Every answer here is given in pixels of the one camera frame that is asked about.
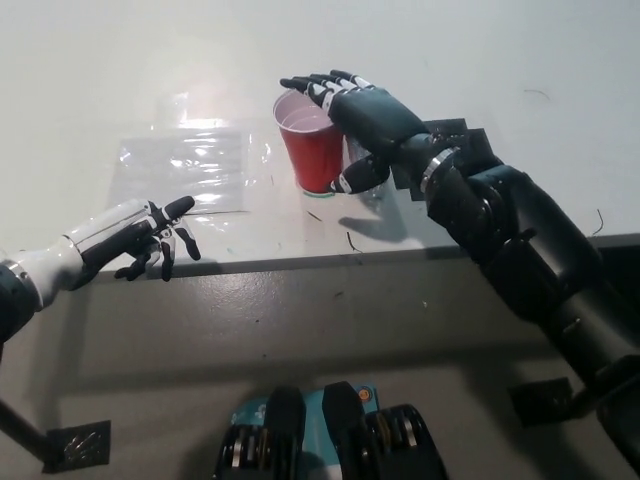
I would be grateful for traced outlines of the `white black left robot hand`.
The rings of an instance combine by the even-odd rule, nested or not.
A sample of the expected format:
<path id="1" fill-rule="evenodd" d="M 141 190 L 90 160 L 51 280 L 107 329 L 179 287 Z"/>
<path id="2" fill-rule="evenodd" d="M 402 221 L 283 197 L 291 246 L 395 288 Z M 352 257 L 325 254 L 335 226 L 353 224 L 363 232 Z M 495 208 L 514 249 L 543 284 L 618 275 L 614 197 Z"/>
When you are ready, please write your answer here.
<path id="1" fill-rule="evenodd" d="M 83 287 L 123 254 L 134 261 L 117 270 L 115 278 L 133 281 L 161 262 L 161 278 L 168 282 L 177 239 L 184 242 L 191 259 L 201 259 L 195 237 L 184 220 L 194 205 L 191 196 L 164 206 L 149 200 L 126 201 L 62 234 L 45 249 L 20 251 L 3 259 L 1 279 L 15 279 L 18 285 L 11 286 L 9 292 L 25 289 L 36 312 L 50 306 L 59 292 Z"/>

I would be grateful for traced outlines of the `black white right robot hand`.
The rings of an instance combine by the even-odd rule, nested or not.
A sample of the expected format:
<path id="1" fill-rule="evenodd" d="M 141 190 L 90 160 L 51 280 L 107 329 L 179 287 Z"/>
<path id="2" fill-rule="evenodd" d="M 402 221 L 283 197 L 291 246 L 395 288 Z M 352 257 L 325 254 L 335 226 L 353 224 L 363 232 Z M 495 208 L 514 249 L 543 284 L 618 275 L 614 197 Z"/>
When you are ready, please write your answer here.
<path id="1" fill-rule="evenodd" d="M 455 138 L 429 130 L 416 114 L 363 77 L 343 70 L 282 78 L 280 85 L 308 97 L 340 132 L 368 155 L 328 184 L 332 193 L 359 194 L 384 183 L 391 167 L 424 190 L 437 166 L 460 151 Z"/>

